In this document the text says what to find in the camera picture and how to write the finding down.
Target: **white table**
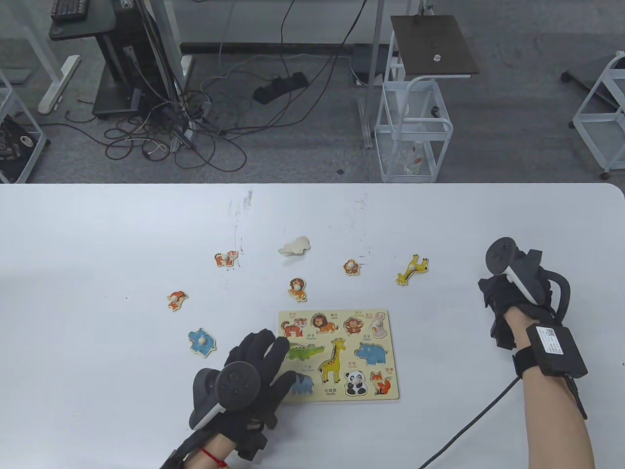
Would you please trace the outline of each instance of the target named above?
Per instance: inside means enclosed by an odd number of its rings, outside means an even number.
[[[28,469],[155,469],[189,435],[191,383],[284,309],[389,310],[400,399],[284,405],[268,468],[416,468],[514,377],[477,281],[500,236],[544,250],[566,317],[597,467],[625,421],[625,203],[605,184],[0,186],[0,454]],[[311,240],[301,258],[278,248]],[[241,251],[240,266],[213,255]],[[400,287],[413,253],[430,271]],[[342,265],[362,261],[360,277]],[[308,303],[287,295],[308,282]],[[172,313],[166,296],[189,299]],[[187,334],[214,335],[204,359]],[[437,468],[527,467],[521,386]],[[232,458],[236,468],[249,465]]]

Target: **red string bracelet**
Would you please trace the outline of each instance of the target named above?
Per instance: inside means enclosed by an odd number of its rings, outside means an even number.
[[[221,467],[221,468],[226,468],[228,467],[228,464],[226,464],[224,461],[220,461],[218,460],[215,456],[213,456],[212,454],[210,454],[208,451],[206,451],[204,448],[200,448],[200,450],[206,455],[208,456],[210,459],[212,459],[213,461],[215,461],[217,463],[217,467]]]

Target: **label sticker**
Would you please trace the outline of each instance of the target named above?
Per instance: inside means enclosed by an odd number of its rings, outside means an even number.
[[[556,332],[550,327],[537,327],[538,337],[541,338],[542,348],[547,353],[553,353],[555,355],[564,355],[560,342],[556,336]]]

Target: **forearm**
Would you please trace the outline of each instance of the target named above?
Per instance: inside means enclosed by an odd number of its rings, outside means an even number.
[[[218,460],[224,461],[234,451],[235,446],[236,444],[225,436],[216,435],[204,445],[204,449]],[[217,469],[217,463],[203,451],[198,450],[184,462],[184,469]]]
[[[505,315],[519,349],[529,346],[526,328],[536,321],[517,308]],[[530,469],[593,469],[588,431],[563,378],[535,366],[523,373]]]

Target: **yellow giraffe piece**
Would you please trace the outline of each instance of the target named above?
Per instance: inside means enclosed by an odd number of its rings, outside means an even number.
[[[347,350],[345,347],[345,339],[343,337],[339,337],[332,340],[332,355],[330,356],[330,359],[319,365],[322,383],[325,384],[329,381],[328,373],[330,371],[334,373],[335,383],[341,381],[341,362],[339,361],[341,350]]]
[[[408,268],[406,269],[405,274],[397,274],[397,282],[398,285],[408,285],[408,279],[412,276],[413,273],[425,273],[428,271],[428,261],[426,258],[421,260],[421,264],[417,264],[419,262],[419,256],[415,254],[412,256],[412,260],[408,264]]]

